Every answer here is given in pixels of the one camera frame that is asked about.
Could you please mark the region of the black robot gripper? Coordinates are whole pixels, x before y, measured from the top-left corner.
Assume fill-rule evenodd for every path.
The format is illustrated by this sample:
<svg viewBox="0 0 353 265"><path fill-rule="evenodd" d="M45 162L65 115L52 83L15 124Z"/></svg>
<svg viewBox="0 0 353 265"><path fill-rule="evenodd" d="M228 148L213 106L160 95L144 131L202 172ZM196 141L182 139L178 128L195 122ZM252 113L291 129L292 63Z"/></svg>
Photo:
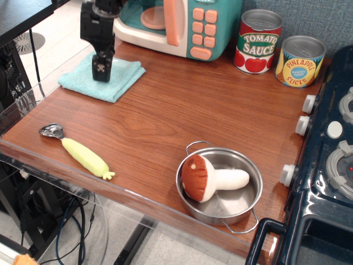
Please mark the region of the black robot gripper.
<svg viewBox="0 0 353 265"><path fill-rule="evenodd" d="M110 81L114 55L114 19L121 12L121 1L83 1L81 6L81 39L89 42L97 55L92 57L93 80L99 81L99 58L105 59L105 82Z"/></svg>

